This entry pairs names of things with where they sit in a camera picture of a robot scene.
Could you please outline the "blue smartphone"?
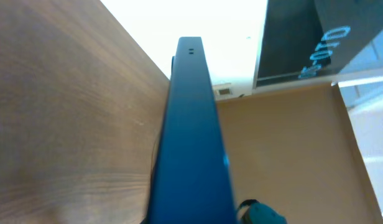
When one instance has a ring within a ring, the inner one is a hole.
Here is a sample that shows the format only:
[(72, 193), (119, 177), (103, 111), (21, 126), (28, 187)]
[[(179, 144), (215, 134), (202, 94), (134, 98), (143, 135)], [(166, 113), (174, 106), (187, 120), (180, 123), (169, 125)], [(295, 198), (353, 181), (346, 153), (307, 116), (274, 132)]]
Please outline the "blue smartphone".
[(237, 222), (229, 161), (200, 37), (178, 41), (145, 220)]

